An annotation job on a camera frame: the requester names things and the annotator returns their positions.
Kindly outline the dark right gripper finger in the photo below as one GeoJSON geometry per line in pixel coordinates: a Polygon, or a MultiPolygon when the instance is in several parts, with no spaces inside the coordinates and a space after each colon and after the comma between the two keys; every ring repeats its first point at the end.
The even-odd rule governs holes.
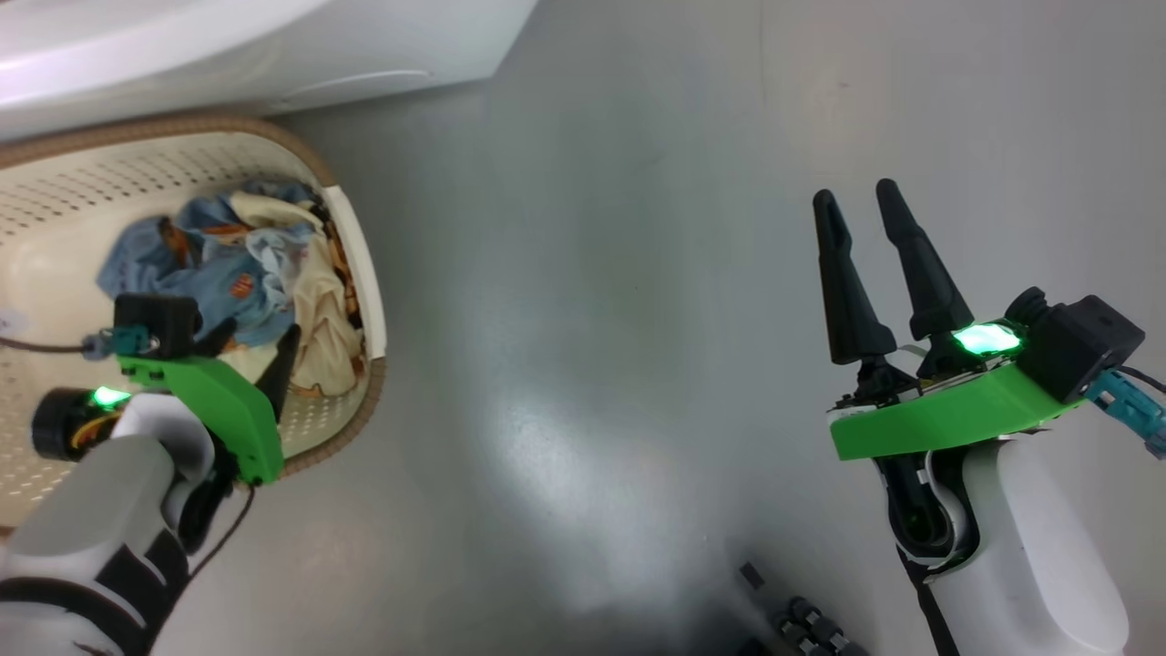
{"type": "Polygon", "coordinates": [[[854,240],[831,191],[813,195],[813,224],[830,361],[845,365],[895,352],[895,337],[879,323],[854,266],[854,240]]]}
{"type": "Polygon", "coordinates": [[[927,232],[916,223],[893,179],[874,186],[886,237],[895,246],[909,295],[909,331],[921,341],[937,333],[962,331],[974,323],[965,298],[958,292],[927,232]]]}

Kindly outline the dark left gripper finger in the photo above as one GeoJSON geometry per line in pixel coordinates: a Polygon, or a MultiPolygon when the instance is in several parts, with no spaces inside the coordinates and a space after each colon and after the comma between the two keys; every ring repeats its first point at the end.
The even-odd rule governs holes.
{"type": "Polygon", "coordinates": [[[229,350],[230,341],[237,331],[234,317],[226,317],[216,327],[208,331],[208,336],[196,343],[196,357],[218,358],[225,350],[229,350]]]}
{"type": "Polygon", "coordinates": [[[298,344],[302,331],[298,324],[292,324],[283,336],[276,341],[276,353],[258,378],[258,390],[271,403],[274,419],[280,421],[286,404],[292,374],[294,374],[295,362],[298,354],[298,344]]]}

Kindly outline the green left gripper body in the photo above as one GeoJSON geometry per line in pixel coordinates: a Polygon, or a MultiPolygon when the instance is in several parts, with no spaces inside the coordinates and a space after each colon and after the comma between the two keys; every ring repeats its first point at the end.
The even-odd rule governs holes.
{"type": "Polygon", "coordinates": [[[140,385],[117,423],[118,437],[154,437],[183,477],[199,482],[213,460],[212,437],[234,456],[238,480],[271,484],[285,466],[278,415],[262,392],[220,360],[117,358],[140,385]]]}

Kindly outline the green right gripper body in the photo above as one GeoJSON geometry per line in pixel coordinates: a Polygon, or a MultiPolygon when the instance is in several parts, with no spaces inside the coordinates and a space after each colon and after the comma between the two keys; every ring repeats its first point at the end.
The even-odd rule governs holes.
{"type": "Polygon", "coordinates": [[[1082,405],[1061,403],[1019,371],[1019,325],[1005,319],[957,333],[972,336],[972,354],[986,357],[975,371],[926,386],[916,398],[893,405],[851,405],[829,412],[829,433],[840,460],[916,454],[969,446],[1038,429],[1082,405]]]}

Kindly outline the blue garment with orange prints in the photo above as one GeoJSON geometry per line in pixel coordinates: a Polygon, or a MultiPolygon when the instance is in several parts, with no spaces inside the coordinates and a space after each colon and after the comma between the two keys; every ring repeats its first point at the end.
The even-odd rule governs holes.
{"type": "Polygon", "coordinates": [[[294,288],[323,237],[312,186],[250,181],[238,190],[187,202],[122,230],[96,284],[122,294],[189,296],[201,312],[198,337],[236,320],[244,347],[273,343],[294,323],[294,288]]]}

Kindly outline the cream garment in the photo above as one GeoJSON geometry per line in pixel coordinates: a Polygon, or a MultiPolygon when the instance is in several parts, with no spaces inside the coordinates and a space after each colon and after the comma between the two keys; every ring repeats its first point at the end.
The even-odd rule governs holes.
{"type": "Polygon", "coordinates": [[[363,331],[346,259],[317,216],[315,200],[281,200],[258,192],[229,195],[229,207],[247,228],[244,249],[260,266],[266,327],[282,336],[294,320],[301,337],[292,371],[300,397],[339,397],[363,373],[363,331]]]}

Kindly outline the white front-load washing machine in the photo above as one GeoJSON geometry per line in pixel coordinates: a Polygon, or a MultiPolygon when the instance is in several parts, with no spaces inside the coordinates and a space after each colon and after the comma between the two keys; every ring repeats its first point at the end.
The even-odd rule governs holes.
{"type": "Polygon", "coordinates": [[[276,115],[267,103],[283,92],[365,72],[429,71],[434,80],[424,89],[489,78],[536,7],[538,0],[0,0],[0,144],[188,110],[276,115]]]}

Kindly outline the cream perforated laundry basket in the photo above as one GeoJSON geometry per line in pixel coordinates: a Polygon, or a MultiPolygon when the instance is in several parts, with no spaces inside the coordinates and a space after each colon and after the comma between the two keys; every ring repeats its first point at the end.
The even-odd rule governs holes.
{"type": "MultiPolygon", "coordinates": [[[[382,295],[361,223],[332,167],[300,137],[243,117],[163,117],[0,146],[0,336],[79,344],[111,327],[114,304],[96,284],[115,237],[134,220],[175,216],[199,196],[250,181],[312,186],[353,278],[363,373],[339,397],[288,392],[279,421],[292,477],[337,454],[361,432],[382,395],[387,362],[382,295]]],[[[117,357],[31,354],[0,347],[0,538],[69,475],[72,464],[35,453],[29,428],[45,392],[120,395],[140,385],[117,357]]]]}

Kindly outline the round white filter cover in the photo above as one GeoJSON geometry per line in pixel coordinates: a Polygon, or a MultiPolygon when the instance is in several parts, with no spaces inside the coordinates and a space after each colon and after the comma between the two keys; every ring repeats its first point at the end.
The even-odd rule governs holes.
{"type": "Polygon", "coordinates": [[[283,92],[282,96],[268,101],[267,110],[279,115],[279,113],[333,107],[333,105],[424,89],[433,80],[431,72],[419,69],[365,72],[365,75],[339,77],[292,89],[292,91],[283,92]]]}

